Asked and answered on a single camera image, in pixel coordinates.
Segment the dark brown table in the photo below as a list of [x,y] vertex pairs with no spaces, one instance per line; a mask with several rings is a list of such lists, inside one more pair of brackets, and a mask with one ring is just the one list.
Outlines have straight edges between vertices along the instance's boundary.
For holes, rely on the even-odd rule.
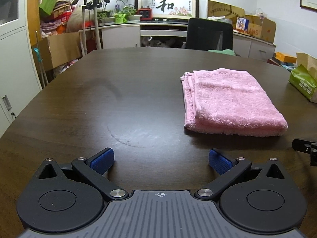
[[[207,135],[186,131],[180,76],[225,67],[247,70],[261,84],[289,129],[282,137]],[[53,80],[0,139],[0,236],[23,228],[15,203],[45,158],[59,163],[115,151],[111,181],[132,189],[190,189],[217,177],[211,148],[253,162],[277,157],[308,201],[301,231],[317,237],[317,168],[292,149],[294,138],[317,140],[317,104],[291,84],[289,72],[265,62],[174,48],[93,51]]]

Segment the pile of clothes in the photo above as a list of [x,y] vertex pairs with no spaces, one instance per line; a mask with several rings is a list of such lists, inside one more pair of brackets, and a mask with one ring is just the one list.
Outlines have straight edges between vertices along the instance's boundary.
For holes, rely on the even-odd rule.
[[66,0],[57,0],[51,15],[45,19],[41,19],[40,28],[42,37],[65,33],[67,22],[73,9]]

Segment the white door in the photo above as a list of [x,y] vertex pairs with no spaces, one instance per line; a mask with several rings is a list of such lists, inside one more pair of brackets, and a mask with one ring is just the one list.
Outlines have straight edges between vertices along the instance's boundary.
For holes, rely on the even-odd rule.
[[0,0],[0,37],[26,26],[26,0]]
[[0,99],[11,104],[7,115],[18,115],[40,91],[25,28],[0,40],[0,58]]

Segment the black office chair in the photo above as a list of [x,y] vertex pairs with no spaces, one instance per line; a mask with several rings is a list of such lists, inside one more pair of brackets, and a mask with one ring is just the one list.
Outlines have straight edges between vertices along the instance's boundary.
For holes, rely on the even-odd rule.
[[233,46],[232,25],[224,22],[190,18],[188,21],[186,49],[225,50]]

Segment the folded towel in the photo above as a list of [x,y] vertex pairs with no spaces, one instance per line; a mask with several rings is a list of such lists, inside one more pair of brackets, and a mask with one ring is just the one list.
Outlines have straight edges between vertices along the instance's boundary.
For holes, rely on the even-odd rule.
[[181,77],[185,127],[202,133],[280,136],[287,122],[246,71],[194,71]]

